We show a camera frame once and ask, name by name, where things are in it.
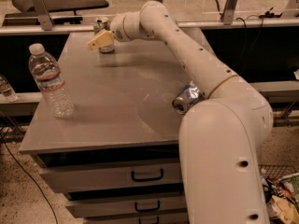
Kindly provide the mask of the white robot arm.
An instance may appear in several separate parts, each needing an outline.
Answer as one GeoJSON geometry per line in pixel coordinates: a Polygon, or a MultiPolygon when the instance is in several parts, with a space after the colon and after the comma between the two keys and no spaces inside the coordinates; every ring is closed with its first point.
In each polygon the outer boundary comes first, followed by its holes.
{"type": "Polygon", "coordinates": [[[190,224],[270,224],[256,155],[273,127],[270,104],[157,1],[117,15],[88,46],[134,39],[165,43],[204,98],[187,111],[178,134],[190,224]]]}

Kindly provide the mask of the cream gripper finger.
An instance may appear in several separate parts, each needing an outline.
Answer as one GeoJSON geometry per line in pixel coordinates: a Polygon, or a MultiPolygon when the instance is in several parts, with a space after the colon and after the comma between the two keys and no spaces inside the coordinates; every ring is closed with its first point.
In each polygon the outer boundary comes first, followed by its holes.
{"type": "Polygon", "coordinates": [[[89,49],[95,50],[113,44],[114,35],[108,30],[101,30],[92,40],[87,43],[87,46],[89,49]]]}

